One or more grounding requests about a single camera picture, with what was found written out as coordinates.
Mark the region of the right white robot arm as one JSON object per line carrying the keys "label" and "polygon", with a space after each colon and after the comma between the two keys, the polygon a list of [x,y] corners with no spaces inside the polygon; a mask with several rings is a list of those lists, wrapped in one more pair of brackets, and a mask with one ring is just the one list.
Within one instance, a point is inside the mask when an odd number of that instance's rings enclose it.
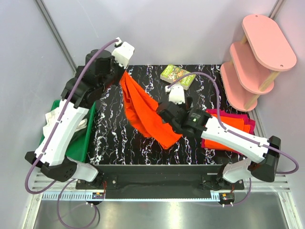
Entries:
{"label": "right white robot arm", "polygon": [[218,187],[227,189],[239,180],[252,177],[274,182],[281,144],[278,137],[257,137],[220,122],[203,110],[187,109],[170,101],[159,103],[156,112],[177,134],[212,140],[246,156],[242,161],[221,167],[216,177]]}

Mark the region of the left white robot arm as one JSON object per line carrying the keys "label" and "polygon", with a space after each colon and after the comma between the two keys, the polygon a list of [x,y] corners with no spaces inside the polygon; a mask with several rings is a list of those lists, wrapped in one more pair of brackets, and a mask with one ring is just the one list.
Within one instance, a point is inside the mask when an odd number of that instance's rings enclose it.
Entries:
{"label": "left white robot arm", "polygon": [[41,173],[54,181],[85,180],[93,189],[99,188],[103,177],[88,163],[66,155],[67,148],[79,123],[108,87],[118,84],[133,56],[134,48],[117,47],[112,52],[92,50],[86,56],[85,66],[65,85],[61,94],[60,113],[35,151],[27,152],[25,159]]}

